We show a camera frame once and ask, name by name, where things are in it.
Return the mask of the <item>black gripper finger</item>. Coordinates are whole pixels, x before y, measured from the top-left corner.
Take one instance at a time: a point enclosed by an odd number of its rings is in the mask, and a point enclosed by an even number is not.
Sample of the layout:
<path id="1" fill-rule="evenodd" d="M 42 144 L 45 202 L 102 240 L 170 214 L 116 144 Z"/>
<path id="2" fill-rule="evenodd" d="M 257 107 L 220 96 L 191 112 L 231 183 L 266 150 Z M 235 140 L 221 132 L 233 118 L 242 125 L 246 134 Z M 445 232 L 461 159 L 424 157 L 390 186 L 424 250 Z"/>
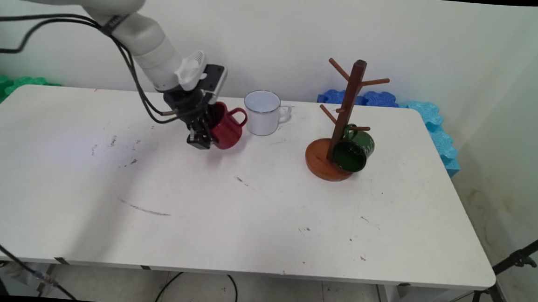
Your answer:
<path id="1" fill-rule="evenodd" d="M 187 144 L 199 150 L 209 150 L 213 139 L 207 120 L 205 118 L 197 118 L 187 126 L 189 129 L 189 135 L 186 139 Z"/>
<path id="2" fill-rule="evenodd" d="M 217 107 L 213 105 L 208 105 L 207 108 L 207 121 L 208 121 L 208 127 L 210 131 L 210 135 L 212 137 L 216 137 L 214 134 L 214 129 L 218 124 L 218 111 Z"/>

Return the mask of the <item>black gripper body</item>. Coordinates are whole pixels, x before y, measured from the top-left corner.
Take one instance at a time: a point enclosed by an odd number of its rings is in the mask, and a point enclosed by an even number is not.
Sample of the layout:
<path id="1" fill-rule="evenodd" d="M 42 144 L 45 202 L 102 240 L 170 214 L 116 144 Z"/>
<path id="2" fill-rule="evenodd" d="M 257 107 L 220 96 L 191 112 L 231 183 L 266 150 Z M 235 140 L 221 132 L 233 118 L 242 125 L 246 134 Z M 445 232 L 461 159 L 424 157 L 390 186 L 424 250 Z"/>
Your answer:
<path id="1" fill-rule="evenodd" d="M 203 129 L 203 117 L 213 94 L 200 89 L 192 91 L 170 90 L 163 94 L 163 99 L 175 111 L 171 121 L 180 120 L 190 129 Z"/>

